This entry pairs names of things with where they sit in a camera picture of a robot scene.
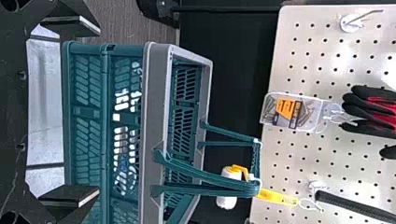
floor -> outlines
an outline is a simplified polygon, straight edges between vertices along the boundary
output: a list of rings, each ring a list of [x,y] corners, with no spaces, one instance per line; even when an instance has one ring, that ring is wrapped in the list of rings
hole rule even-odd
[[[100,23],[102,35],[80,39],[83,43],[143,45],[148,41],[177,42],[177,31],[143,17],[135,0],[86,0],[86,4]],[[32,35],[59,38],[40,26]],[[26,182],[38,197],[64,183],[61,52],[59,42],[30,39],[26,45],[30,73]]]

black tool handle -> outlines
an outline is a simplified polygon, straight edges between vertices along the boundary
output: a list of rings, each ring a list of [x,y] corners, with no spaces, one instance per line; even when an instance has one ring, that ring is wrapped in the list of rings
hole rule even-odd
[[[387,211],[375,208],[366,204],[356,203],[345,198],[341,198],[325,191],[318,190],[315,194],[316,201],[332,204],[346,210],[372,217],[388,223],[396,223],[396,215]]]

blister package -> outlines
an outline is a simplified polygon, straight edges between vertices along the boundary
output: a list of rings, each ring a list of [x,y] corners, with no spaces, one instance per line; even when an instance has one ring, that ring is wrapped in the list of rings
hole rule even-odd
[[[284,92],[265,96],[260,123],[293,129],[297,132],[322,133],[329,123],[346,121],[339,104],[316,97]]]

yellow clip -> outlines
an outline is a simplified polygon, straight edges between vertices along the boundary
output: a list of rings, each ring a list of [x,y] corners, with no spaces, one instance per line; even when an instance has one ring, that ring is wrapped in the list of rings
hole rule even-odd
[[[233,165],[230,169],[231,172],[239,172],[241,171],[244,174],[244,178],[248,181],[248,168],[238,165]]]
[[[278,203],[292,207],[297,206],[299,203],[299,200],[296,197],[276,193],[268,189],[260,189],[260,193],[256,198],[268,203]]]

red and black glove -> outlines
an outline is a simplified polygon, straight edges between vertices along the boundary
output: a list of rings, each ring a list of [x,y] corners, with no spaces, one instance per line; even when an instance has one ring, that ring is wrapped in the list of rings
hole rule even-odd
[[[352,93],[343,97],[344,110],[352,116],[357,126],[343,123],[341,128],[351,133],[396,139],[396,92],[366,86],[352,87]],[[396,160],[396,146],[380,151],[382,157]]]

